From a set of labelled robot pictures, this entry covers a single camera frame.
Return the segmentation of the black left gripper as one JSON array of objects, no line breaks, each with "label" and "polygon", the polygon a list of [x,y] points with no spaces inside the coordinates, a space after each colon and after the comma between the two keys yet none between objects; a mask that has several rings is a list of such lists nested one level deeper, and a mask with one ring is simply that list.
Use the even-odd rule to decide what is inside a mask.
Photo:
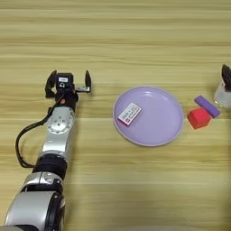
[{"label": "black left gripper", "polygon": [[[55,93],[52,91],[56,82],[57,71],[54,70],[47,79],[45,86],[45,96],[47,98],[55,97]],[[79,93],[90,93],[91,92],[91,77],[88,70],[85,74],[85,87],[77,87],[73,89],[59,90],[56,95],[56,101],[58,106],[65,106],[71,108],[73,111],[76,110],[76,104],[79,101]]]}]

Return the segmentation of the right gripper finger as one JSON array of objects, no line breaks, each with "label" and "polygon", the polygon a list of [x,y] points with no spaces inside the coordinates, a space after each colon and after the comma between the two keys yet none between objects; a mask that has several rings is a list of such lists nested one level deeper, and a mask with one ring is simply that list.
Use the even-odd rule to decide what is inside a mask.
[{"label": "right gripper finger", "polygon": [[222,66],[222,79],[225,83],[225,90],[231,91],[231,69],[226,64]]}]

